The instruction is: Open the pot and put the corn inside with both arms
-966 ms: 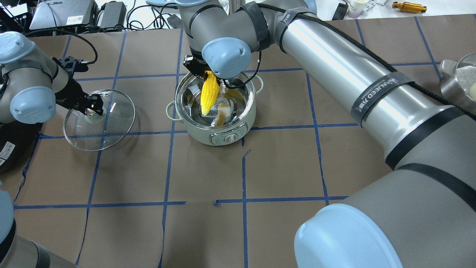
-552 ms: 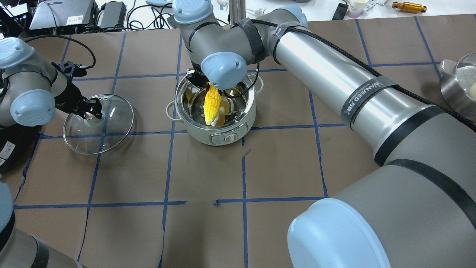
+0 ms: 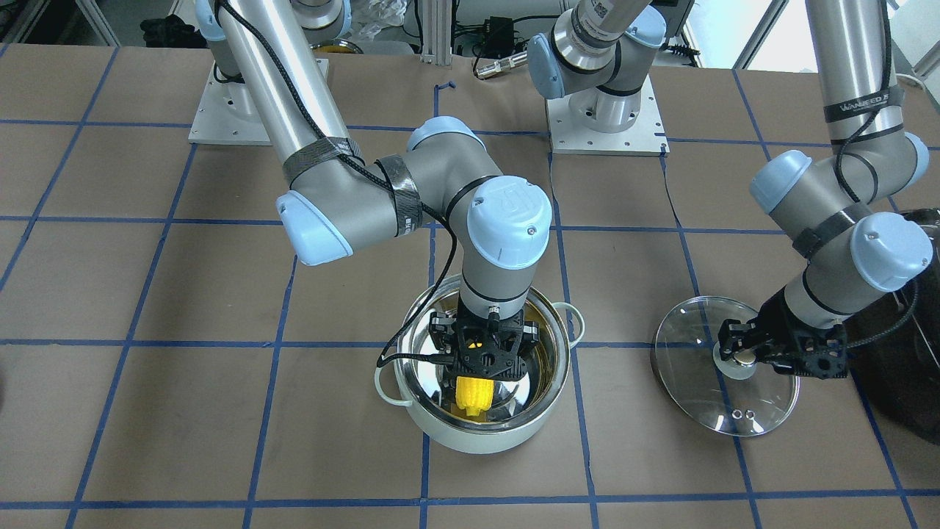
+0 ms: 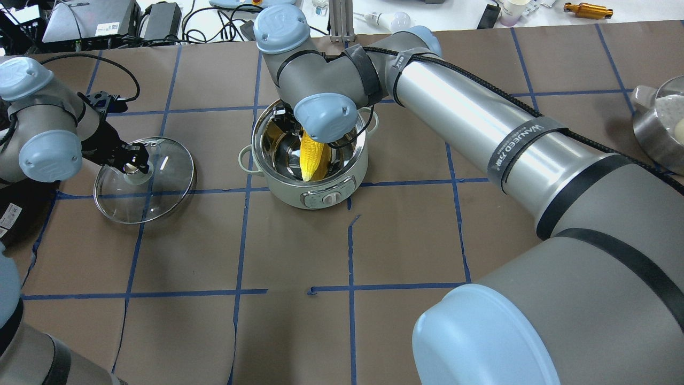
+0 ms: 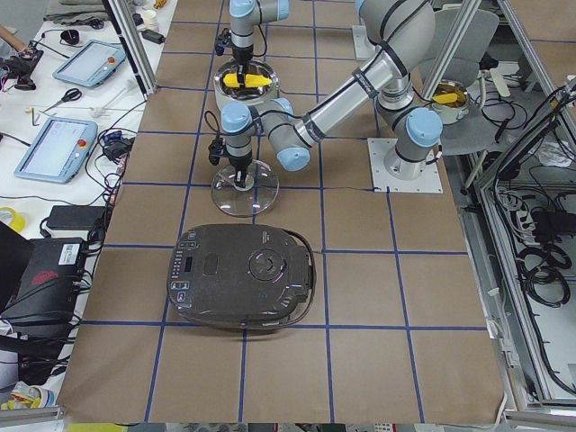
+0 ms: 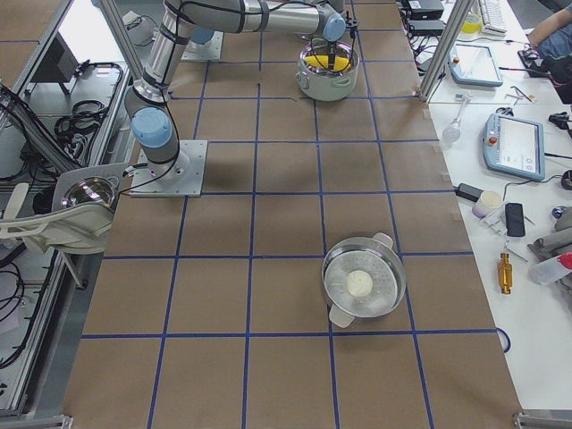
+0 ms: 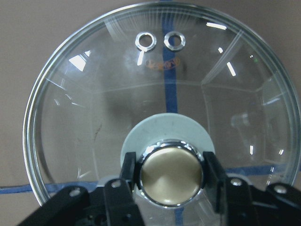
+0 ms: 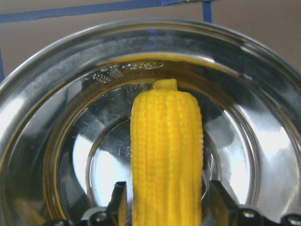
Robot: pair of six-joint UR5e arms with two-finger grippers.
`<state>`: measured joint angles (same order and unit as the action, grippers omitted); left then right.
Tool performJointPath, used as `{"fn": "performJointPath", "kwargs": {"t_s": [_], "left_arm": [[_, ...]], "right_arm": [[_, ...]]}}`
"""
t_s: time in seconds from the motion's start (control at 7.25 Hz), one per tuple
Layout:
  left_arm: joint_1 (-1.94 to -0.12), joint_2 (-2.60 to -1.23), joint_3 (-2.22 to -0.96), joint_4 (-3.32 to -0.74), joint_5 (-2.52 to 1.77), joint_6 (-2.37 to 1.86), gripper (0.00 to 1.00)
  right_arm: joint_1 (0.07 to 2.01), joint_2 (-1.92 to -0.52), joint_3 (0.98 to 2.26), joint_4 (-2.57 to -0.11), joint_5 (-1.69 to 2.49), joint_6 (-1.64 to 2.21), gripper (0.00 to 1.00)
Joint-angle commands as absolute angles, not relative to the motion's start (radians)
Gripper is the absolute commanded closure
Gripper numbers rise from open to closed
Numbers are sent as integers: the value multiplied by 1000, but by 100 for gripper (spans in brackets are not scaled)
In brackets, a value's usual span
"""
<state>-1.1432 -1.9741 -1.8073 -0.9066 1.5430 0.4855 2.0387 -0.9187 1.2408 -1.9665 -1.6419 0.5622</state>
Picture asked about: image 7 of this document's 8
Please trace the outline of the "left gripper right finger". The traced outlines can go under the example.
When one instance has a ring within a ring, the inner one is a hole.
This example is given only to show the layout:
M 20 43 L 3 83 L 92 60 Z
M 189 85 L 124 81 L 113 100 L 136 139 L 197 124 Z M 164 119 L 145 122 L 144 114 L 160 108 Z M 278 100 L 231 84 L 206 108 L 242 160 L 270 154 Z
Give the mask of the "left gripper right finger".
M 222 213 L 222 187 L 227 177 L 225 170 L 213 152 L 203 152 L 205 162 L 205 192 L 216 213 Z

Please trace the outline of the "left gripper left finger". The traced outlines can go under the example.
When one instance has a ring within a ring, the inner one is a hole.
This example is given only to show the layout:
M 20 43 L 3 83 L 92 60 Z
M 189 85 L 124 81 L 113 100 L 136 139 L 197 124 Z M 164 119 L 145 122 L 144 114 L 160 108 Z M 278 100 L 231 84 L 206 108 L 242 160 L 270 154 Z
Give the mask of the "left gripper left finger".
M 135 166 L 136 153 L 127 152 L 124 156 L 119 177 L 125 180 L 131 191 L 133 191 L 135 187 Z

